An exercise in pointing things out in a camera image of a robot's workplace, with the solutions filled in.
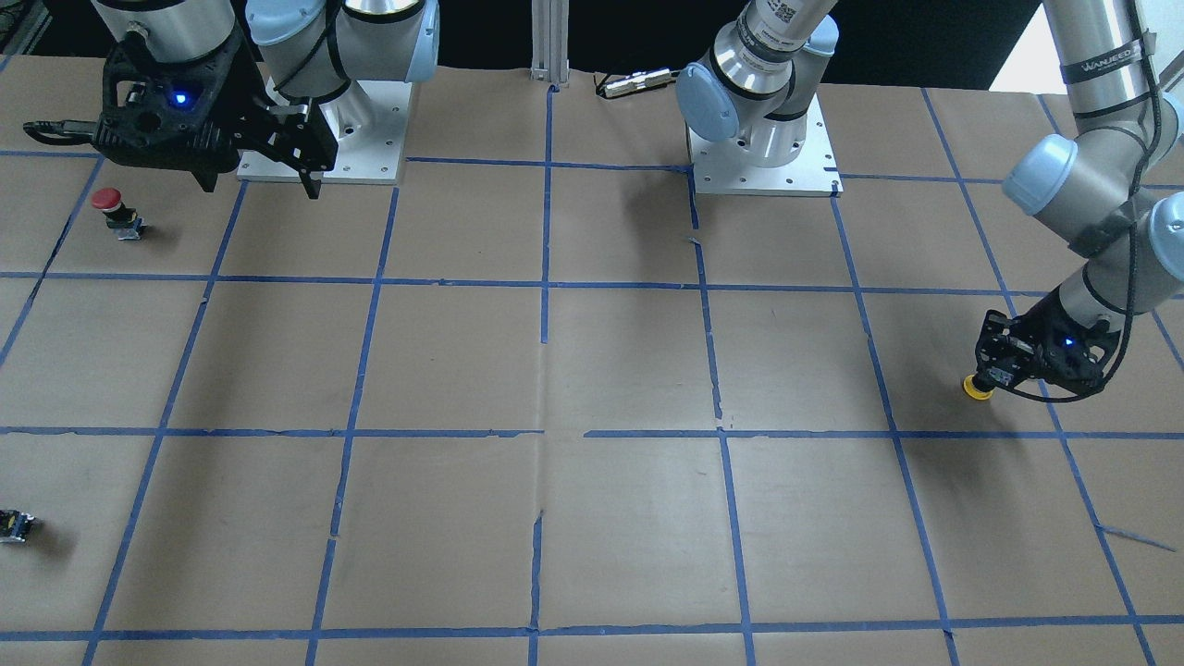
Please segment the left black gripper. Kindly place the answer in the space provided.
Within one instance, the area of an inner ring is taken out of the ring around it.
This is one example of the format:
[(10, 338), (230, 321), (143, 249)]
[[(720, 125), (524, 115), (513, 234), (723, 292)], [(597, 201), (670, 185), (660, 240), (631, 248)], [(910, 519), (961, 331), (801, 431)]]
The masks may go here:
[(1009, 319), (987, 312), (974, 346), (977, 371), (1000, 369), (1012, 374), (1008, 389), (1029, 379), (1044, 380), (1073, 395), (1103, 386), (1106, 363), (1119, 350), (1119, 329), (1107, 319), (1090, 326), (1069, 315), (1060, 292), (1049, 292), (1024, 315)]

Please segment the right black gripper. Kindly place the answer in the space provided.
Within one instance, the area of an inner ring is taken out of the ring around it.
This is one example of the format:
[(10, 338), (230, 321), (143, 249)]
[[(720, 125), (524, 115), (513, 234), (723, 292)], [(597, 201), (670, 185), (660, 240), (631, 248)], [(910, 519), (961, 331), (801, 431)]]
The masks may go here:
[(269, 105), (253, 50), (242, 32), (194, 62), (166, 64), (144, 37), (127, 33), (107, 55), (92, 146), (112, 164), (182, 169), (204, 192), (237, 169), (242, 149), (295, 169), (309, 199), (337, 164), (337, 135), (321, 105)]

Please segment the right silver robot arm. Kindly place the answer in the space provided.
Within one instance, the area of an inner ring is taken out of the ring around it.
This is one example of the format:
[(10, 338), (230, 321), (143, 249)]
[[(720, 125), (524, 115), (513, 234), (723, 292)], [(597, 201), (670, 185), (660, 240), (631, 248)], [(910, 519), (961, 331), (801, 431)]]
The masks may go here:
[(436, 1), (97, 1), (115, 38), (83, 137), (126, 167), (394, 186), (414, 87), (438, 63)]

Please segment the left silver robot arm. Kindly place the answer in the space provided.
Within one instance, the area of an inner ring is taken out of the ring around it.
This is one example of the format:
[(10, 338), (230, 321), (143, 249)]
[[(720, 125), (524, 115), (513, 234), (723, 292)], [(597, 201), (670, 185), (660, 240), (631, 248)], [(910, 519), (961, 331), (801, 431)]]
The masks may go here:
[[(1153, 36), (1134, 1), (1044, 5), (1077, 135), (1040, 140), (1003, 193), (1085, 260), (1019, 316), (990, 310), (963, 389), (986, 401), (1027, 382), (1083, 401), (1107, 388), (1130, 329), (1180, 292), (1180, 193), (1157, 199), (1143, 177), (1180, 143), (1180, 101), (1152, 68)], [(744, 169), (802, 151), (807, 105), (838, 41), (830, 1), (749, 1), (675, 90), (689, 137)]]

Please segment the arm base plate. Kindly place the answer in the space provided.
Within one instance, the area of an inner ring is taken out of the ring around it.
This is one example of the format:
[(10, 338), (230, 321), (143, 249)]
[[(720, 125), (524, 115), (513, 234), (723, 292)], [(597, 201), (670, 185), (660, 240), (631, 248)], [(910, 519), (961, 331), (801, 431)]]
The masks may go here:
[(803, 117), (759, 119), (728, 141), (689, 129), (686, 143), (699, 194), (837, 197), (845, 190), (817, 96)]
[(408, 81), (353, 81), (323, 105), (337, 134), (335, 168), (318, 173), (322, 184), (395, 186), (416, 85)]

